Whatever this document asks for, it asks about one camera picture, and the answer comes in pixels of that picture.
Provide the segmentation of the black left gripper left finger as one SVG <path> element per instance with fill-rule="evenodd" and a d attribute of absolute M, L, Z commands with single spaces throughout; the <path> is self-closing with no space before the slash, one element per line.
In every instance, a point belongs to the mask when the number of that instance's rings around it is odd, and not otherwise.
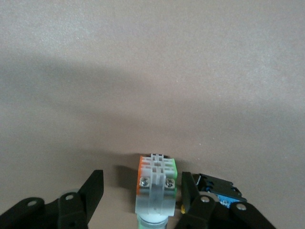
<path fill-rule="evenodd" d="M 46 204 L 30 197 L 0 215 L 0 229 L 88 229 L 103 196 L 103 171 L 94 170 L 82 187 Z"/>

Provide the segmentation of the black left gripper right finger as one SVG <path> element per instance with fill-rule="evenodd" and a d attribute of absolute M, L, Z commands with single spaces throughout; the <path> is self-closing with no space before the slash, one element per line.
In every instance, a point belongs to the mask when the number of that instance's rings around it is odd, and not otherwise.
<path fill-rule="evenodd" d="M 181 195 L 175 229 L 276 229 L 231 181 L 183 172 Z"/>

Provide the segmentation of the green push button white body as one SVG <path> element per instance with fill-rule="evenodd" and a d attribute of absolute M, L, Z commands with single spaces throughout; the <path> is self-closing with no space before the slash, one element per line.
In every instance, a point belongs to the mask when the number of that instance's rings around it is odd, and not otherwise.
<path fill-rule="evenodd" d="M 160 154 L 140 157 L 135 201 L 138 229 L 166 229 L 175 212 L 177 176 L 173 158 Z"/>

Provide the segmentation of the brown table mat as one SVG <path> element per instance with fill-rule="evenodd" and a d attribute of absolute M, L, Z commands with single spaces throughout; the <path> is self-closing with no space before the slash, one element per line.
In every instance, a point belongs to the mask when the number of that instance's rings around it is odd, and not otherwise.
<path fill-rule="evenodd" d="M 0 0 L 0 214 L 104 171 L 136 229 L 144 154 L 305 229 L 305 0 Z"/>

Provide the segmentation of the blue black switch component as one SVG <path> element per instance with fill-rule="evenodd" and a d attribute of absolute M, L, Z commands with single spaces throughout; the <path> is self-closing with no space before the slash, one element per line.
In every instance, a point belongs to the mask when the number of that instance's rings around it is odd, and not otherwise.
<path fill-rule="evenodd" d="M 181 195 L 184 211 L 187 212 L 193 201 L 205 193 L 226 208 L 235 202 L 247 202 L 231 181 L 205 174 L 182 172 Z"/>

